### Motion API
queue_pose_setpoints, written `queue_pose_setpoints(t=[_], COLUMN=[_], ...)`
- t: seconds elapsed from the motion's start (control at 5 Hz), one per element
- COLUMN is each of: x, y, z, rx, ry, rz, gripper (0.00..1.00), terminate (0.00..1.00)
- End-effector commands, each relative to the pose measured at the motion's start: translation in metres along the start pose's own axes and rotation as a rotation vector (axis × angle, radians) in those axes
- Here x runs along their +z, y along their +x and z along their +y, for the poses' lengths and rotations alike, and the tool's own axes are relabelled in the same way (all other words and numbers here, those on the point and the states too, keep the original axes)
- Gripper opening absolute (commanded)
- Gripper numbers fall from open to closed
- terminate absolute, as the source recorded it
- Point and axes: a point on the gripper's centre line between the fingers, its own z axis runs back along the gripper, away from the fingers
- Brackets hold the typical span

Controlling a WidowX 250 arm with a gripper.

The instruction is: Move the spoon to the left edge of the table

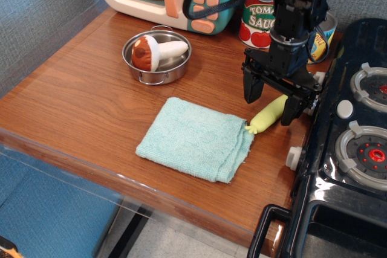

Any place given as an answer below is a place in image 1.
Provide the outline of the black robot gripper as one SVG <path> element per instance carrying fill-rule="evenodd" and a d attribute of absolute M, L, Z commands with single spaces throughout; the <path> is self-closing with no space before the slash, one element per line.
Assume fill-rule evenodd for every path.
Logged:
<path fill-rule="evenodd" d="M 316 104 L 322 86 L 307 70 L 310 45 L 315 33 L 289 38 L 271 33 L 268 51 L 246 48 L 242 64 L 244 99 L 248 104 L 257 101 L 264 84 L 288 96 L 281 118 L 283 126 L 299 118 L 304 109 Z"/>

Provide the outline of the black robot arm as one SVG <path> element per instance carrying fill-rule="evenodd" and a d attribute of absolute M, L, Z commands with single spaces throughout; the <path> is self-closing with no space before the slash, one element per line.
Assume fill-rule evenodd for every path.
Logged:
<path fill-rule="evenodd" d="M 308 72 L 316 32 L 326 20 L 327 0 L 274 0 L 275 23 L 268 51 L 246 49 L 242 65 L 244 98 L 260 98 L 264 85 L 287 96 L 281 124 L 288 126 L 312 108 L 320 85 Z"/>

